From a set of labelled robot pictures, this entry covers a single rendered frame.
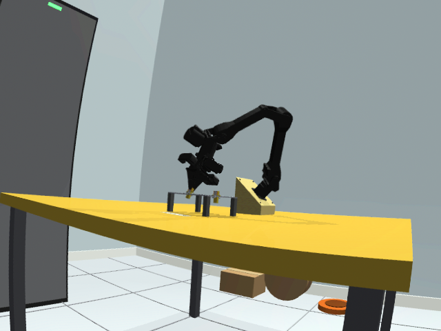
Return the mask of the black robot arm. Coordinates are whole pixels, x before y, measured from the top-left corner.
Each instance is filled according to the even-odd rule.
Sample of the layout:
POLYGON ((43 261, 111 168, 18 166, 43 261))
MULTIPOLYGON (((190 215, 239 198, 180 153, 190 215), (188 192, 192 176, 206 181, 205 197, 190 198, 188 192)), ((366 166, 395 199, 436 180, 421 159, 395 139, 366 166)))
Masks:
MULTIPOLYGON (((194 127, 191 127, 185 132, 183 138, 194 147, 199 148, 201 146, 200 150, 207 150, 214 155, 216 150, 222 149, 221 144, 227 143, 237 132, 265 117, 274 122, 274 139, 269 161, 264 163, 263 181, 256 188, 252 188, 252 190, 256 193, 258 198, 267 200, 265 197, 271 191, 276 192, 279 190, 279 182, 281 180, 280 161, 283 153, 285 135, 293 121, 292 114, 285 108, 262 104, 231 122, 223 122, 204 131, 194 125, 194 127)), ((208 168, 210 171, 207 172, 212 171, 216 174, 220 174, 223 171, 223 165, 209 159, 207 155, 203 156, 199 165, 204 165, 208 168)))

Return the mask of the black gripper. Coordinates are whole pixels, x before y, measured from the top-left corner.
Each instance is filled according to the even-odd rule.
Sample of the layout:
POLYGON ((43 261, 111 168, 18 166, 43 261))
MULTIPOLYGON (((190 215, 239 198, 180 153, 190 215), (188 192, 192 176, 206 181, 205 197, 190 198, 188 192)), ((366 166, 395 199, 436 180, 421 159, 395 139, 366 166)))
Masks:
POLYGON ((197 187, 203 182, 206 185, 218 185, 219 179, 214 174, 208 174, 210 171, 204 165, 199 165, 203 156, 207 155, 209 159, 214 160, 213 154, 207 150, 199 150, 196 152, 196 157, 192 153, 182 153, 178 156, 178 160, 181 163, 188 162, 190 166, 187 170, 188 189, 197 189, 197 187))

